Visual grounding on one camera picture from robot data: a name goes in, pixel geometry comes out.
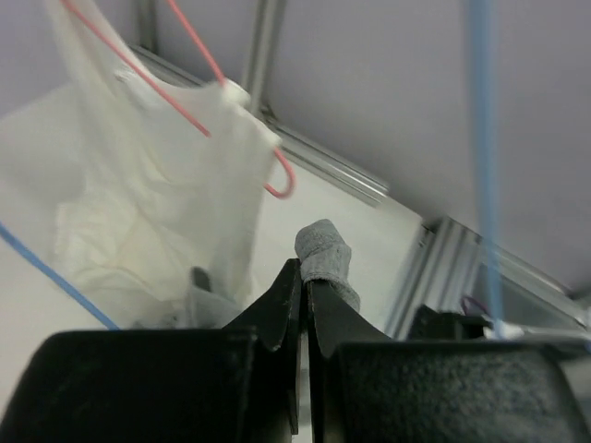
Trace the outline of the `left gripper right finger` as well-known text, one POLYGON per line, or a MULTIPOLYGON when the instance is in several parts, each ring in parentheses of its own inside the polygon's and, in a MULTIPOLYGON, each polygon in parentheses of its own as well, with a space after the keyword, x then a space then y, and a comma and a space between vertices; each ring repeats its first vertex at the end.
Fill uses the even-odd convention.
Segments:
POLYGON ((311 282, 316 442, 586 442, 590 428, 543 341, 394 341, 311 282))

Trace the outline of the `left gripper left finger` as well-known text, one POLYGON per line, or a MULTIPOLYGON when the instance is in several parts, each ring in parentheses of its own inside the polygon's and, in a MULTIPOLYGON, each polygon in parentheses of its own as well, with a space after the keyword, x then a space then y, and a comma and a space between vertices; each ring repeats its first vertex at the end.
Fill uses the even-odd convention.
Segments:
POLYGON ((288 442, 298 430, 300 264, 220 329, 69 331, 33 354, 5 442, 288 442))

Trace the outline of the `grey tank top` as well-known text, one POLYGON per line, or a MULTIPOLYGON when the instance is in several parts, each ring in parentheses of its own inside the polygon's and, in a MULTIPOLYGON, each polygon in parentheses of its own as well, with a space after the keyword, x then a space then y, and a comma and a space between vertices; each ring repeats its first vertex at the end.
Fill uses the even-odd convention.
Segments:
MULTIPOLYGON (((302 228, 295 237, 295 253, 304 283, 325 281, 337 296, 360 310, 360 297, 348 281, 352 257, 350 246, 327 219, 302 228)), ((180 329, 218 329, 238 317, 243 308, 235 301, 214 293, 205 269, 194 267, 183 308, 177 315, 180 329)))

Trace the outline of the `blue wire hanger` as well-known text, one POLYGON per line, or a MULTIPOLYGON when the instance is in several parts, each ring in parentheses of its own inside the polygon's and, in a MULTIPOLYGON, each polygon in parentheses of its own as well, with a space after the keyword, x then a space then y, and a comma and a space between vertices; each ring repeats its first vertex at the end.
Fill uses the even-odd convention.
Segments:
POLYGON ((15 235, 1 224, 1 238, 20 256, 22 256, 36 270, 40 271, 61 291, 66 293, 78 305, 86 310, 91 316, 98 320, 109 330, 119 330, 119 327, 104 314, 94 303, 76 289, 71 283, 59 275, 54 269, 44 263, 36 254, 26 247, 15 235))

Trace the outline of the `white tank top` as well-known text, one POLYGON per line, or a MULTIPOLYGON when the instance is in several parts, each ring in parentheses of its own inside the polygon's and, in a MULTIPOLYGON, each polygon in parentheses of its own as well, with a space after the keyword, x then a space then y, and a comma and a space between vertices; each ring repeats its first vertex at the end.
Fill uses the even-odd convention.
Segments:
MULTIPOLYGON (((214 293, 243 308, 279 138, 249 112, 249 95, 232 80, 221 99, 216 78, 197 88, 163 80, 194 115, 204 111, 206 138, 61 2, 44 7, 70 82, 44 111, 53 119, 49 134, 30 117, 23 122, 35 147, 61 148, 66 162, 39 168, 55 204, 47 252, 29 249, 119 329, 180 329, 194 267, 207 271, 214 293), (75 178, 58 191, 67 165, 75 178)), ((72 2, 135 55, 94 2, 72 2)))

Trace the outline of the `right aluminium frame post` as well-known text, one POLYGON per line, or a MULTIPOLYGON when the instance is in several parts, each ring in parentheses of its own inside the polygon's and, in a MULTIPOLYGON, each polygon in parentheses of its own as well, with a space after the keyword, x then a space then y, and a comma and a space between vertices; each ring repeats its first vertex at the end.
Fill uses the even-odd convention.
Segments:
POLYGON ((425 226, 389 311, 590 329, 586 1, 183 1, 291 156, 425 226))

